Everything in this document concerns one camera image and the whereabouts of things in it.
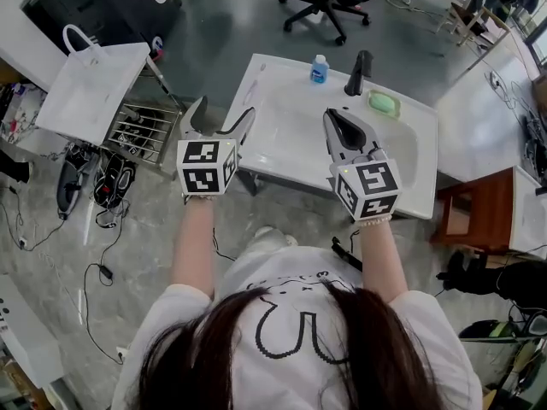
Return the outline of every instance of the bracelet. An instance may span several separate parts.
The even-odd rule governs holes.
[[[364,228],[366,226],[380,225],[384,222],[389,222],[390,220],[391,220],[391,214],[386,215],[385,217],[377,217],[375,219],[359,220],[356,223],[359,227]]]
[[[185,205],[188,203],[188,201],[190,201],[190,199],[192,199],[193,197],[196,197],[197,199],[205,199],[205,200],[208,200],[208,201],[213,201],[214,199],[216,199],[216,196],[210,196],[210,195],[191,195],[191,196],[185,196],[185,195],[182,195],[183,198],[184,198],[184,202],[185,202]]]

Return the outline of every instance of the green soap bar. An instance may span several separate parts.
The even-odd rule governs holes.
[[[378,92],[371,94],[368,104],[384,114],[394,115],[396,112],[395,101],[386,94]]]

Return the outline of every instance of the brown wooden cabinet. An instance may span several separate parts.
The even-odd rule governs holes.
[[[432,243],[464,244],[487,253],[509,250],[513,218],[513,168],[441,190],[441,226]]]

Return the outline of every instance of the metal rack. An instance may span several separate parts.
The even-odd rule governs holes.
[[[102,147],[173,180],[176,169],[172,172],[165,171],[163,161],[173,130],[186,107],[173,95],[150,58],[147,58],[139,77],[156,79],[166,94],[168,105],[124,100],[112,120]]]

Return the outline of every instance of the white wall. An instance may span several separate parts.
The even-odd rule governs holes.
[[[0,0],[0,57],[48,91],[66,56],[26,17],[23,0]]]

